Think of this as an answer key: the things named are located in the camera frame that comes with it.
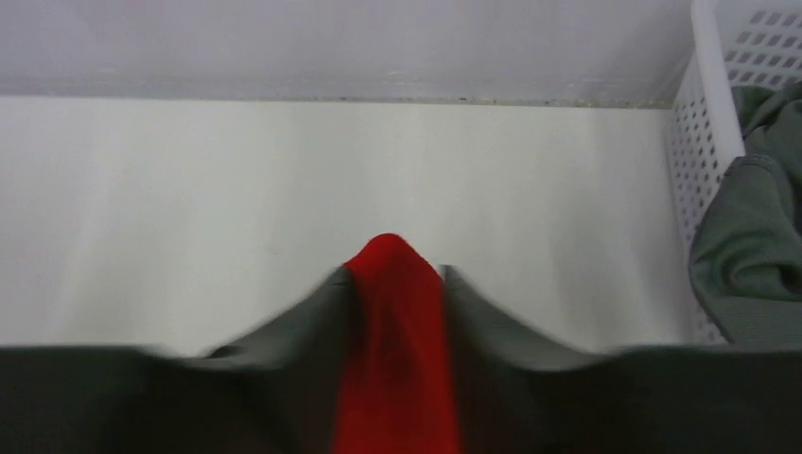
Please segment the red fabric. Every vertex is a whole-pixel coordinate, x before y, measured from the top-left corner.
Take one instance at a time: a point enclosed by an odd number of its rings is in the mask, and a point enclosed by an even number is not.
[[[364,327],[340,385],[333,452],[459,454],[440,276],[389,234],[345,266]]]

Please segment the white wall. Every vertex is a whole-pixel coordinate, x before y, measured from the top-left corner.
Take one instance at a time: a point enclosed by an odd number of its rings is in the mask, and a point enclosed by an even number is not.
[[[0,98],[0,341],[195,352],[386,231],[562,339],[678,341],[663,115]]]
[[[0,94],[671,100],[690,0],[12,0]]]

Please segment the white plastic basket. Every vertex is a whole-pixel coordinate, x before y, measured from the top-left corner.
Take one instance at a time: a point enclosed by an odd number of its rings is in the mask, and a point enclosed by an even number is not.
[[[707,206],[743,142],[730,87],[802,79],[802,0],[695,0],[695,50],[666,128],[674,209],[688,258]],[[693,339],[723,343],[692,303]]]

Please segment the dark gray cloth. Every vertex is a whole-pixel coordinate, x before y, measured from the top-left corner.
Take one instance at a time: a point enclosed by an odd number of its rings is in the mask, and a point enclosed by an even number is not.
[[[733,97],[746,156],[735,160],[699,225],[689,276],[730,341],[802,343],[802,85]]]
[[[205,358],[126,348],[0,349],[0,452],[330,451],[349,336],[339,269]],[[445,269],[463,454],[797,452],[802,352],[650,347],[593,355],[549,339]]]

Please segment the green clothing in basket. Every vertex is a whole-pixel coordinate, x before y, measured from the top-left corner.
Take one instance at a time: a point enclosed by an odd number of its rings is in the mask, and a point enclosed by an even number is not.
[[[690,249],[700,304],[730,341],[802,343],[802,85],[733,89],[746,156]]]

